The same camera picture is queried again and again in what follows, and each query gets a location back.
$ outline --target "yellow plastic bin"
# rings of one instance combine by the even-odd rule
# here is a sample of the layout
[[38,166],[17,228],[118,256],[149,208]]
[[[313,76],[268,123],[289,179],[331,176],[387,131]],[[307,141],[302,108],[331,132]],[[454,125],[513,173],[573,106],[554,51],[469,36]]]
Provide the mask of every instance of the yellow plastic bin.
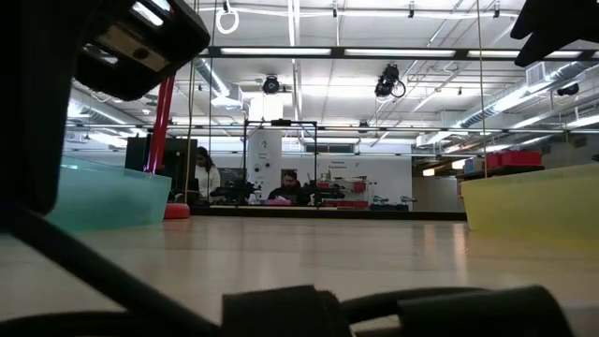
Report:
[[471,230],[554,241],[599,240],[599,164],[461,184]]

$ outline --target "shelf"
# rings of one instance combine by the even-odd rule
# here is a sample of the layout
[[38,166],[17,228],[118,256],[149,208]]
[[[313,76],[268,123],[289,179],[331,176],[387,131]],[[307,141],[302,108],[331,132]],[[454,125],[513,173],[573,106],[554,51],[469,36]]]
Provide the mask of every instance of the shelf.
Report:
[[[487,170],[487,176],[502,176],[502,175],[510,175],[510,174],[518,174],[525,172],[534,172],[538,170],[543,170],[545,167],[542,166],[502,166],[498,168],[490,168]],[[473,180],[473,179],[481,179],[485,178],[484,171],[476,171],[470,173],[462,173],[456,176],[458,179],[463,180]]]

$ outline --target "person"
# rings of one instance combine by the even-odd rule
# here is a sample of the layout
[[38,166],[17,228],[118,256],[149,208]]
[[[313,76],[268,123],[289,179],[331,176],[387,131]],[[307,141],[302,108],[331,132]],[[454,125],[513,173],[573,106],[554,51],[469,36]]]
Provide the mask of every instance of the person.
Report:
[[277,197],[290,200],[296,205],[307,205],[310,201],[307,196],[301,191],[300,182],[298,182],[298,174],[294,171],[288,171],[283,176],[281,187],[275,188],[270,192],[269,199],[274,200]]
[[196,179],[201,198],[209,198],[210,192],[221,185],[221,175],[212,162],[205,147],[200,146],[196,151]]

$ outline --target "fluorescent light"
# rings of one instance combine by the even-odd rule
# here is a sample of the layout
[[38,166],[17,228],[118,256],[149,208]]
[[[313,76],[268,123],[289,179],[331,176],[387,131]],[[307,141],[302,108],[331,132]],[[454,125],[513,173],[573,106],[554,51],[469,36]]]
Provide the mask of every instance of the fluorescent light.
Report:
[[429,168],[429,169],[423,170],[422,175],[425,177],[432,177],[434,175],[434,168]]
[[538,117],[538,116],[532,117],[532,118],[526,119],[520,123],[515,124],[514,126],[512,126],[512,128],[521,128],[524,126],[532,125],[540,120],[541,120],[541,117]]
[[366,50],[366,49],[346,49],[347,56],[406,56],[406,57],[452,57],[456,54],[453,50]]
[[468,57],[480,57],[481,53],[483,57],[511,58],[518,56],[519,51],[468,51]]
[[537,137],[535,139],[526,140],[526,141],[523,141],[520,145],[531,145],[531,144],[534,144],[534,143],[536,143],[536,142],[538,142],[540,140],[547,139],[549,137],[551,137],[551,136],[543,136],[543,137]]
[[554,51],[546,58],[579,57],[582,51]]
[[221,48],[224,55],[330,55],[329,48]]
[[451,163],[452,169],[463,169],[464,165],[466,165],[466,159],[458,160],[456,162]]
[[567,126],[570,129],[570,128],[581,127],[581,126],[585,126],[585,125],[593,125],[595,123],[599,123],[599,115],[580,118],[577,121],[569,123]]
[[512,146],[514,146],[514,144],[491,145],[491,146],[487,146],[487,152],[501,151],[503,149],[507,149]]
[[108,145],[112,145],[114,147],[126,147],[127,146],[127,141],[124,139],[120,139],[118,137],[114,137],[114,136],[110,136],[110,135],[106,135],[106,134],[96,134],[96,133],[91,133],[89,134],[90,139],[93,139],[95,141],[104,143],[104,144],[108,144]]
[[133,10],[135,10],[145,20],[147,20],[149,23],[151,23],[155,26],[161,26],[162,23],[164,23],[162,21],[162,19],[158,18],[158,16],[156,14],[154,14],[151,10],[149,10],[147,7],[145,7],[144,5],[142,5],[139,2],[137,2],[133,5]]

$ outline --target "red pole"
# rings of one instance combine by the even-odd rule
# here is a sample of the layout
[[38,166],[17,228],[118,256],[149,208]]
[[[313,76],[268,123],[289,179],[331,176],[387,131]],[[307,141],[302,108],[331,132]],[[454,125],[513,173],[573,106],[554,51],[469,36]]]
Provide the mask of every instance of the red pole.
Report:
[[175,85],[175,77],[171,76],[160,83],[158,92],[158,106],[156,108],[156,120],[153,123],[152,145],[150,155],[148,155],[148,164],[145,171],[156,173],[156,169],[162,166],[162,154],[165,150],[167,139],[168,116],[170,115],[170,100],[172,90]]

